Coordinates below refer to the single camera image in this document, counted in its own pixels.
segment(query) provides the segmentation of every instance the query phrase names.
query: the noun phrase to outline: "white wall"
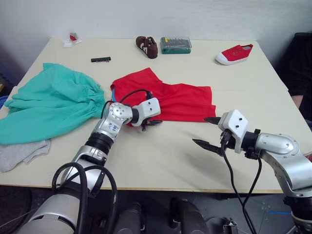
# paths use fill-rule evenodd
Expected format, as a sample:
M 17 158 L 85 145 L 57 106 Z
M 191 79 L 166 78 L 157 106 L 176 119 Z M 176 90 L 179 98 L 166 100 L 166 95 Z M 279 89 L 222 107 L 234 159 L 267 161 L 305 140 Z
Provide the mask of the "white wall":
M 257 40 L 272 64 L 312 30 L 311 0 L 0 0 L 0 45 L 25 71 L 50 37 Z

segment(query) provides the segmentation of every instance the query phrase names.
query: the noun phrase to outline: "gray cloth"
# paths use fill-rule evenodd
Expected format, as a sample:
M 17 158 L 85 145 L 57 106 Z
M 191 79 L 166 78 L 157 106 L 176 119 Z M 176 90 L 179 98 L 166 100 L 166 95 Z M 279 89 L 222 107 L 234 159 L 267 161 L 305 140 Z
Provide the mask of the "gray cloth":
M 51 140 L 42 140 L 25 144 L 0 144 L 0 172 L 12 170 L 20 162 L 30 163 L 40 155 L 49 152 Z

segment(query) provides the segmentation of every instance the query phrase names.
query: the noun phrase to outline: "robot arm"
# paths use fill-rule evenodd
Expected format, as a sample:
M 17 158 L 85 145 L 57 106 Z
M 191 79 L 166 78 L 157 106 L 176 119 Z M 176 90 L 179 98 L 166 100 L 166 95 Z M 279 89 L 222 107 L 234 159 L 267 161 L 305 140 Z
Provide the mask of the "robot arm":
M 107 155 L 116 140 L 123 124 L 140 126 L 150 117 L 160 114 L 157 98 L 150 98 L 133 108 L 114 102 L 104 117 L 97 123 L 88 141 L 83 145 L 73 162 L 84 169 L 89 166 L 104 166 Z M 77 173 L 76 168 L 66 169 L 61 184 L 66 185 L 59 192 L 49 197 L 19 230 L 18 234 L 73 234 L 76 230 L 79 210 L 79 177 L 69 180 Z M 105 174 L 98 169 L 86 171 L 89 196 L 95 197 L 102 185 Z
M 300 152 L 298 143 L 290 136 L 248 132 L 248 121 L 232 110 L 219 117 L 205 119 L 222 130 L 221 144 L 245 152 L 251 159 L 262 158 L 274 170 L 277 181 L 286 195 L 285 204 L 292 208 L 295 224 L 302 233 L 312 233 L 312 163 Z M 221 155 L 219 147 L 193 139 L 202 148 Z

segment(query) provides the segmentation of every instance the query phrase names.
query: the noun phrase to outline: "green cloth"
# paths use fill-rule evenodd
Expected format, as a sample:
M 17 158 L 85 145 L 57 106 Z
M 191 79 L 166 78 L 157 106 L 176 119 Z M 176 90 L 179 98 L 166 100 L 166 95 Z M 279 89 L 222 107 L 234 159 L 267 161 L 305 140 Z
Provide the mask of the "green cloth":
M 21 87 L 7 117 L 0 120 L 0 144 L 18 144 L 65 134 L 92 117 L 100 117 L 104 92 L 92 78 L 60 64 L 44 63 L 43 71 Z

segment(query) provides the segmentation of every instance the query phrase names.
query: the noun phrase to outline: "white shoe sole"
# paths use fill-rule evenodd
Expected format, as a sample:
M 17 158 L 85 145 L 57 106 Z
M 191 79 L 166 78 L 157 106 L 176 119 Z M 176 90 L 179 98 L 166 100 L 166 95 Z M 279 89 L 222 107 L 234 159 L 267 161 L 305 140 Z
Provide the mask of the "white shoe sole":
M 239 60 L 235 60 L 235 61 L 228 61 L 228 59 L 222 53 L 220 53 L 215 57 L 215 60 L 217 60 L 219 63 L 221 63 L 223 65 L 232 65 L 235 63 L 243 62 L 243 61 L 247 60 L 247 58 L 248 57 L 242 58 Z

